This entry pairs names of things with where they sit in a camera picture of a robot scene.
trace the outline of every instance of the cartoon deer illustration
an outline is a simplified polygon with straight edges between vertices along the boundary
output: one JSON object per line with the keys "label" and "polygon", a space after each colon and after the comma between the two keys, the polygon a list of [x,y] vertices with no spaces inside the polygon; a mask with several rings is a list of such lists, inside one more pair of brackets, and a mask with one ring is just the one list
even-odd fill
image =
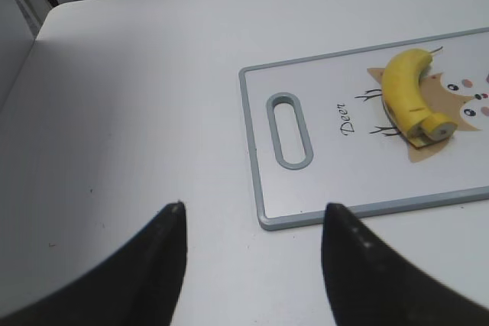
{"label": "cartoon deer illustration", "polygon": [[[382,83],[382,74],[384,69],[382,68],[370,68],[368,69],[369,74],[379,83]],[[462,81],[462,85],[467,88],[472,87],[472,82],[468,79]],[[486,93],[476,94],[476,95],[458,95],[450,91],[458,91],[460,87],[456,84],[448,84],[447,89],[442,85],[442,73],[437,73],[431,76],[426,76],[421,79],[419,84],[421,95],[423,96],[426,103],[433,111],[442,112],[449,116],[454,122],[458,124],[458,131],[479,131],[476,127],[470,125],[464,118],[462,118],[460,110],[469,101],[473,99],[483,99],[487,98]],[[381,89],[370,89],[367,90],[363,95],[358,95],[355,98],[361,98],[364,102],[369,99],[382,96]],[[464,108],[464,115],[467,118],[474,117],[477,112],[470,109]],[[371,131],[370,134],[382,133],[385,137],[395,137],[400,135],[400,132],[395,126],[381,127],[376,126],[377,130]],[[408,156],[411,162],[417,163],[425,160],[442,150],[448,143],[449,139],[442,140],[436,144],[429,145],[428,147],[423,147],[416,149],[411,144],[407,143],[408,146]]]}

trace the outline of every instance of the white cutting board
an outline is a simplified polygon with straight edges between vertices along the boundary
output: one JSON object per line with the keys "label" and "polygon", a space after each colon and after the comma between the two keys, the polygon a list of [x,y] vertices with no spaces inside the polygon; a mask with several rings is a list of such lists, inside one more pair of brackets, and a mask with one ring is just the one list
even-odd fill
{"label": "white cutting board", "polygon": [[[318,222],[328,202],[357,207],[489,185],[489,98],[484,95],[489,93],[489,32],[476,30],[424,41],[241,71],[255,198],[264,228]],[[443,47],[422,82],[438,83],[439,95],[433,98],[450,104],[458,114],[453,118],[459,118],[461,126],[469,130],[456,131],[444,147],[431,147],[432,153],[410,151],[401,136],[383,135],[394,130],[371,134],[391,123],[381,97],[362,98],[366,91],[380,88],[368,72],[370,68],[380,68],[372,72],[378,76],[393,56],[414,47]],[[449,85],[458,90],[450,90]],[[295,95],[302,106],[313,148],[313,160],[302,169],[284,168],[275,157],[266,104],[279,92]],[[473,99],[463,103],[457,96]]]}

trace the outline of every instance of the deer eye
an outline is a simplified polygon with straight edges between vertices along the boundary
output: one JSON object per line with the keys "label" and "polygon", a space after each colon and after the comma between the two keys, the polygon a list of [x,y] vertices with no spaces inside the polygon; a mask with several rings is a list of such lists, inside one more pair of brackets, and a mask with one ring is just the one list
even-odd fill
{"label": "deer eye", "polygon": [[471,117],[476,115],[475,114],[475,111],[474,110],[471,110],[470,108],[466,108],[464,110],[464,114],[466,114],[467,116],[471,116]]}

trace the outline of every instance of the deer ear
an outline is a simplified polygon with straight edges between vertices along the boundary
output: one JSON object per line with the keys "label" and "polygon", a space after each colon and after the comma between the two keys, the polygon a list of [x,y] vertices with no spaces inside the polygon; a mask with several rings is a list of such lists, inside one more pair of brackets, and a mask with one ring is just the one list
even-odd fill
{"label": "deer ear", "polygon": [[377,81],[382,84],[382,74],[384,74],[384,68],[368,68],[368,73]]}
{"label": "deer ear", "polygon": [[450,139],[444,139],[439,143],[432,144],[420,149],[416,149],[411,144],[407,143],[408,155],[411,163],[418,163],[421,162],[422,160],[430,158],[431,156],[434,156],[440,150],[442,150],[446,146],[446,144],[449,143],[449,141]]}

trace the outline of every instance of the banana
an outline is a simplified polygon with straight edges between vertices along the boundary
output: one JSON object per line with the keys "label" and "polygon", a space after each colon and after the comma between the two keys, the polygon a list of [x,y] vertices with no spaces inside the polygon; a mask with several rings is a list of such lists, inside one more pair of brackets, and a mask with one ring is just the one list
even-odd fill
{"label": "banana", "polygon": [[397,54],[382,75],[382,101],[387,115],[416,148],[451,137],[457,124],[434,112],[419,90],[419,77],[432,62],[432,54],[410,49]]}

